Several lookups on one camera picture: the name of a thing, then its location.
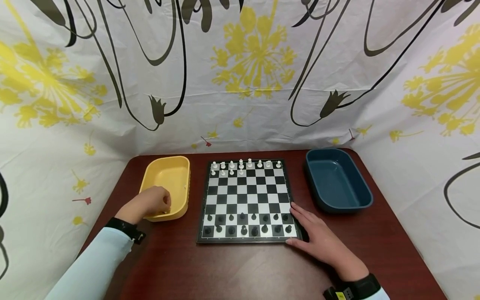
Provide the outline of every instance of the brown tabletop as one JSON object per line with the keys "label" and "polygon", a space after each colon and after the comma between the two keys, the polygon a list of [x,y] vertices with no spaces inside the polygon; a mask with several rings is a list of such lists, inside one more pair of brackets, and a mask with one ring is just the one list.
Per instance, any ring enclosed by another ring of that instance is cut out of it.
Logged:
{"label": "brown tabletop", "polygon": [[[373,205],[355,215],[328,215],[312,200],[303,171],[306,152],[185,155],[191,164],[187,213],[173,221],[139,224],[147,238],[118,267],[105,299],[323,299],[336,280],[334,272],[286,244],[196,244],[207,162],[277,157],[285,160],[294,201],[325,220],[391,299],[445,299],[358,155],[348,150],[372,191]],[[83,249],[138,193],[146,167],[161,157],[130,160]]]}

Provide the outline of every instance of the black pawn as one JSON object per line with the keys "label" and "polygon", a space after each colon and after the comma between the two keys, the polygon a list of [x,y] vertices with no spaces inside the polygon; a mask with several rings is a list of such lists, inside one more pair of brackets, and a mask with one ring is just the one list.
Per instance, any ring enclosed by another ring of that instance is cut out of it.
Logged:
{"label": "black pawn", "polygon": [[252,235],[253,235],[254,237],[256,237],[256,236],[258,235],[258,228],[257,228],[257,226],[254,226],[254,227],[252,228]]}

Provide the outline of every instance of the yellow bowl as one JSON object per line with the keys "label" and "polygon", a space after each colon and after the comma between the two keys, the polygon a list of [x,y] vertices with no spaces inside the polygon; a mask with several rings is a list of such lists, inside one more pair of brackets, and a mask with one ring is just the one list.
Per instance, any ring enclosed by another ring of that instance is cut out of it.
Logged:
{"label": "yellow bowl", "polygon": [[163,186],[170,192],[172,205],[169,213],[146,216],[151,222],[178,219],[187,212],[190,186],[190,161],[184,156],[159,158],[145,171],[140,192],[152,186]]}

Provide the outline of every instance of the dark blue plastic tray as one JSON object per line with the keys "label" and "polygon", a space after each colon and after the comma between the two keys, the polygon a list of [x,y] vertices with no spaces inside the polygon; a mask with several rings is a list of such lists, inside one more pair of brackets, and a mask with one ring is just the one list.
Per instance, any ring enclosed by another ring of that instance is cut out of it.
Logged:
{"label": "dark blue plastic tray", "polygon": [[326,212],[353,213],[373,203],[372,192],[363,176],[343,150],[310,150],[306,171],[317,204]]}

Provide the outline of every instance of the hand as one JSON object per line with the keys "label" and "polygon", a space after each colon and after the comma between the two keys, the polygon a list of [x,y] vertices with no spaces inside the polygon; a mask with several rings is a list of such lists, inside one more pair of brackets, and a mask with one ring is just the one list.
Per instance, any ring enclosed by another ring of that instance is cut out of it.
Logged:
{"label": "hand", "polygon": [[294,202],[291,205],[290,212],[308,232],[310,242],[288,239],[288,245],[331,265],[343,281],[357,281],[369,274],[367,266],[342,243],[323,220]]}
{"label": "hand", "polygon": [[136,195],[115,215],[131,224],[137,224],[143,217],[170,210],[170,193],[161,186],[153,186]]}

